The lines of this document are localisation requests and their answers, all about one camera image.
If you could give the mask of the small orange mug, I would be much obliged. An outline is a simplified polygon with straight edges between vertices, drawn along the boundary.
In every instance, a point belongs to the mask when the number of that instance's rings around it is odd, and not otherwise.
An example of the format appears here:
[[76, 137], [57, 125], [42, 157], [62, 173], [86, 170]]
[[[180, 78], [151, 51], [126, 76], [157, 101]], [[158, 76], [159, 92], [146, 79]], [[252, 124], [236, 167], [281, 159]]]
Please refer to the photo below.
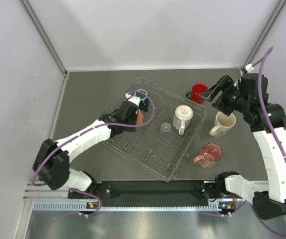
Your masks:
[[143, 124], [145, 121], [144, 119], [144, 115], [143, 113], [141, 112], [141, 110], [138, 111], [138, 116], [137, 116], [137, 122], [136, 122], [136, 125], [141, 125]]

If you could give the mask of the dark green mug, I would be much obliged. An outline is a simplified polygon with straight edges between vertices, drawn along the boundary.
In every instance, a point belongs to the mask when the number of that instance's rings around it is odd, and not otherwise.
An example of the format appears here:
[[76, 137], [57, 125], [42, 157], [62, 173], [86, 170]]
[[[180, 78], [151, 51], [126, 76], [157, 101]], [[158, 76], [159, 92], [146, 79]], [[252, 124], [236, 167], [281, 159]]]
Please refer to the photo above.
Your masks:
[[138, 89], [135, 92], [135, 96], [140, 98], [139, 109], [141, 111], [147, 112], [149, 106], [148, 92], [144, 89]]

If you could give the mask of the clear plastic cup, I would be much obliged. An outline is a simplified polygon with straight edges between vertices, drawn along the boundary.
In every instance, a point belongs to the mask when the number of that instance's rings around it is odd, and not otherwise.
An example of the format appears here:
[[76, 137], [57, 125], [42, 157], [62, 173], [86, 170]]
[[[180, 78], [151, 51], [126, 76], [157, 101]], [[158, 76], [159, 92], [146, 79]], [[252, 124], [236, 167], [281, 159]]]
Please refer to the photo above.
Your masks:
[[171, 125], [169, 123], [163, 123], [160, 127], [160, 132], [162, 133], [170, 133], [171, 132]]

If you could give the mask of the white floral mug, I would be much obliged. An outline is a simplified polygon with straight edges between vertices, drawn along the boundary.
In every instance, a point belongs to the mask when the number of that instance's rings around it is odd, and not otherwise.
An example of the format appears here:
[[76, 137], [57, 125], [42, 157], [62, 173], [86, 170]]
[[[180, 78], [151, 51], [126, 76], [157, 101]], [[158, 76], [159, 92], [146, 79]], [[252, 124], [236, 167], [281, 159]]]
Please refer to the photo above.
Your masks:
[[187, 105], [179, 105], [174, 112], [172, 125], [178, 130], [179, 135], [184, 135], [193, 118], [193, 110]]

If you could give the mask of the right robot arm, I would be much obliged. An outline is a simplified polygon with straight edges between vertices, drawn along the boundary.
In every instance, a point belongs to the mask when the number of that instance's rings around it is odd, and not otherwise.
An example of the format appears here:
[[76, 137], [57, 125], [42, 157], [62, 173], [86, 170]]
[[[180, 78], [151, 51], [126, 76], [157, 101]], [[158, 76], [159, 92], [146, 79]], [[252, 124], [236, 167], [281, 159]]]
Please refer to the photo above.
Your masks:
[[228, 116], [240, 112], [250, 126], [264, 160], [268, 189], [230, 171], [215, 178], [216, 192], [224, 198], [241, 196], [262, 220], [286, 215], [286, 114], [281, 105], [268, 102], [267, 88], [268, 79], [257, 73], [244, 74], [237, 82], [224, 75], [200, 95]]

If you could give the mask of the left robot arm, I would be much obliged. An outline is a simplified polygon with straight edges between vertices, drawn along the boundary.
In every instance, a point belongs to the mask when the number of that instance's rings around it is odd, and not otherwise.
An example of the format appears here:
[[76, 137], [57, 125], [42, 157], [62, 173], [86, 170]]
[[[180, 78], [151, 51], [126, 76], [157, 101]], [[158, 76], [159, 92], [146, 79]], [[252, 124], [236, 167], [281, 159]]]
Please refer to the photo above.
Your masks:
[[32, 170], [51, 190], [73, 188], [86, 198], [96, 193], [96, 181], [88, 173], [70, 168], [80, 154], [123, 131], [135, 131], [139, 103], [122, 102], [119, 109], [104, 114], [83, 130], [61, 140], [45, 140], [39, 149]]

